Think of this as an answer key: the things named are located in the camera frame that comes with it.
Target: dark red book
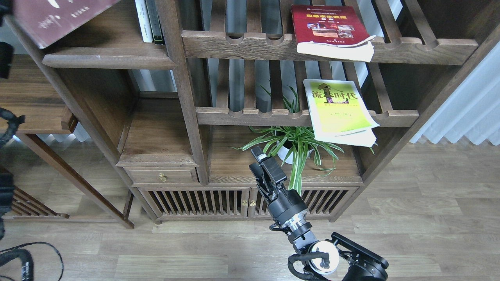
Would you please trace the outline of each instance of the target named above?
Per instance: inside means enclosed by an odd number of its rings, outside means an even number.
[[[43,49],[63,38],[120,0],[15,0],[13,14]]]
[[[370,36],[351,6],[292,5],[297,52],[369,62]]]

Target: robotic arm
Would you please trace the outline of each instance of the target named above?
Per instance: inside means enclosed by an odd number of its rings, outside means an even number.
[[[267,157],[260,147],[251,153],[257,162],[250,165],[250,170],[274,221],[269,229],[285,233],[296,252],[288,258],[288,269],[294,276],[301,280],[328,280],[324,276],[337,269],[342,257],[349,263],[343,281],[387,280],[389,263],[383,257],[336,232],[331,234],[331,240],[319,241],[311,231],[312,224],[306,221],[306,203],[297,191],[285,188],[287,176],[276,160]],[[304,273],[295,270],[297,261],[304,265]]]

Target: book cover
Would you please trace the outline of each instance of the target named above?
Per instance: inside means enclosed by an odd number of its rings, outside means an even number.
[[[16,21],[44,49],[120,0],[16,0]]]
[[[165,45],[155,0],[146,0],[146,6],[147,6],[147,14],[149,16],[149,22],[151,23],[153,41],[156,45]]]
[[[370,61],[370,36],[352,6],[292,5],[297,52],[322,57]]]
[[[329,137],[346,136],[378,126],[354,82],[305,79],[303,84],[312,128],[318,140],[329,142]]]
[[[139,19],[140,33],[142,41],[145,43],[153,42],[153,32],[151,30],[150,18],[146,7],[146,0],[135,0],[135,8],[137,9],[137,18]]]

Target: cabinet door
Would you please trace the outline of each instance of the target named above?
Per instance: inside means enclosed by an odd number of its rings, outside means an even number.
[[[249,187],[139,187],[159,221],[247,217]]]
[[[307,218],[335,217],[358,187],[302,187],[302,200],[309,208]],[[256,187],[250,189],[249,217],[270,218],[268,205]]]

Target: wooden shelf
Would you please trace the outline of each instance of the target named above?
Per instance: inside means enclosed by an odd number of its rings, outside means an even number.
[[[163,45],[144,43],[134,0],[122,0],[46,50],[53,68],[162,69],[176,64]]]
[[[347,80],[355,81],[358,91],[361,93],[360,85],[354,64],[344,62],[344,72]],[[371,78],[376,90],[377,100],[380,107],[379,113],[369,110],[372,118],[382,127],[410,127],[419,117],[417,110],[395,110],[389,99],[384,80],[377,63],[367,64]],[[295,80],[297,94],[301,111],[290,113],[283,106],[283,93],[279,61],[269,63],[269,74],[271,77],[271,103],[269,112],[262,112],[256,108],[255,98],[255,67],[253,61],[245,61],[244,66],[244,108],[239,111],[231,111],[228,108],[229,99],[229,61],[219,60],[218,88],[216,107],[197,107],[196,117],[199,124],[210,125],[245,125],[245,126],[311,126],[311,118],[307,109],[307,99],[302,81],[307,78],[304,62],[296,61]],[[328,62],[319,62],[319,69],[323,79],[332,79],[332,73]]]
[[[71,134],[77,119],[29,55],[17,54],[0,83],[0,106],[25,115],[20,134]]]
[[[356,1],[347,1],[354,6],[359,18]],[[462,65],[478,47],[472,39],[436,38],[417,0],[402,0],[417,26],[421,38],[402,36],[386,0],[374,0],[374,9],[384,31],[384,37],[373,40],[374,63]],[[182,40],[187,57],[245,59],[245,60],[290,60],[332,61],[334,59],[297,53],[297,42],[291,24],[292,1],[281,1],[282,34],[261,32],[260,6],[253,5],[247,12],[245,33],[226,33],[226,14],[212,7],[210,31],[184,30]]]
[[[255,186],[255,178],[249,165],[255,162],[249,150],[240,151],[230,147],[241,147],[258,137],[245,126],[214,126],[210,149],[210,178],[211,184],[231,184],[231,186]],[[339,160],[337,169],[328,176],[324,171],[316,168],[312,159],[306,162],[302,173],[304,187],[359,187],[363,186],[358,165],[352,147],[341,146],[345,153],[336,153]],[[333,167],[331,157],[327,153],[321,154],[324,168]],[[290,175],[292,165],[285,164],[282,169]]]
[[[196,167],[181,105],[174,98],[140,99],[120,167]]]

